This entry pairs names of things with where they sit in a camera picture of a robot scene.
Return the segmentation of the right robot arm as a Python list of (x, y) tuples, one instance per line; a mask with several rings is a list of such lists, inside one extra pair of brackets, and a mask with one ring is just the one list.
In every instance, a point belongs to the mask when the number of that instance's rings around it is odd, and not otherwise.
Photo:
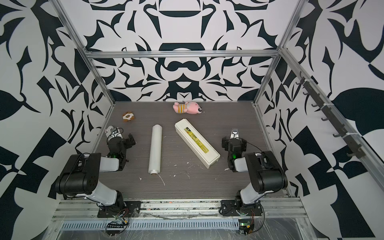
[(239, 215), (261, 210), (260, 199), (288, 186), (288, 178), (271, 151), (245, 153), (248, 142), (241, 138), (222, 138), (222, 148), (228, 152), (228, 167), (234, 173), (247, 172), (250, 183), (238, 191), (231, 202)]

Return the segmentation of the plastic wrap roll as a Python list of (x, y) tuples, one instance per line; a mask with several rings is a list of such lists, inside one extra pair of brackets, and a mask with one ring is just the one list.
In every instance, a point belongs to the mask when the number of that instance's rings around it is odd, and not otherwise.
[(152, 128), (150, 160), (148, 173), (157, 175), (161, 171), (161, 153), (162, 153), (162, 133), (163, 128), (160, 125), (154, 125)]

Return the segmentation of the pink plush toy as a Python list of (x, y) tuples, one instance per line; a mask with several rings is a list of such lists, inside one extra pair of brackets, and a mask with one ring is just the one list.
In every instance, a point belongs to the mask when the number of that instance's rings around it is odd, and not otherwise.
[(203, 112), (200, 105), (196, 102), (174, 103), (173, 109), (177, 114), (201, 114)]

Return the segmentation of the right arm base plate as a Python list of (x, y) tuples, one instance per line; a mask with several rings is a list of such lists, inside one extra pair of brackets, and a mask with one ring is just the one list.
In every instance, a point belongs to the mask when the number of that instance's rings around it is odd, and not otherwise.
[(224, 217), (259, 217), (264, 214), (264, 210), (259, 202), (244, 205), (241, 200), (221, 200), (219, 214)]

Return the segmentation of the brown white plush toy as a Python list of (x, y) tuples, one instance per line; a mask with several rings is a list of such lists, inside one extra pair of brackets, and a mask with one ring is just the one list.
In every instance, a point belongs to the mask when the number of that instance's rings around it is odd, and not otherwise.
[(124, 122), (129, 122), (131, 120), (135, 119), (135, 115), (132, 112), (127, 112), (123, 115), (123, 121)]

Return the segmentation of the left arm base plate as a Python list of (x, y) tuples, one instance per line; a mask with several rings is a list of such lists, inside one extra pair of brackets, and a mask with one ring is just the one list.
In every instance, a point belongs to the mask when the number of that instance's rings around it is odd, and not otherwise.
[(135, 217), (140, 213), (141, 201), (125, 201), (122, 205), (101, 206), (97, 218), (112, 218), (119, 214), (124, 218)]

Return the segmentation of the small white printed package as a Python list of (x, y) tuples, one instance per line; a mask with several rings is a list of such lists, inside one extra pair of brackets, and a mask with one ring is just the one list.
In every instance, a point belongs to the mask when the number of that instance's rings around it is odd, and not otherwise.
[(105, 129), (105, 135), (107, 137), (107, 141), (110, 141), (113, 138), (123, 138), (122, 133), (124, 130), (122, 128), (114, 127), (114, 126), (108, 126)]

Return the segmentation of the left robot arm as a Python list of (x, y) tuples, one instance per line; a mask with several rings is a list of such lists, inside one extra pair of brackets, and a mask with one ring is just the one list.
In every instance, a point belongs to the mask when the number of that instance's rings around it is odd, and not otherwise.
[(85, 198), (101, 209), (119, 213), (126, 208), (122, 193), (110, 189), (99, 180), (100, 173), (120, 172), (128, 162), (127, 150), (136, 144), (134, 136), (124, 138), (120, 128), (107, 136), (109, 153), (77, 154), (70, 156), (57, 177), (54, 187), (64, 198)]

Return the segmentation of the cream dispenser lid with label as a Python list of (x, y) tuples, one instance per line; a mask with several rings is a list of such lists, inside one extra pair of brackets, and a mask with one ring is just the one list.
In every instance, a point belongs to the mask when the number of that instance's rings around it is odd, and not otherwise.
[(220, 159), (221, 155), (219, 152), (213, 148), (187, 119), (176, 122), (175, 129), (207, 169)]

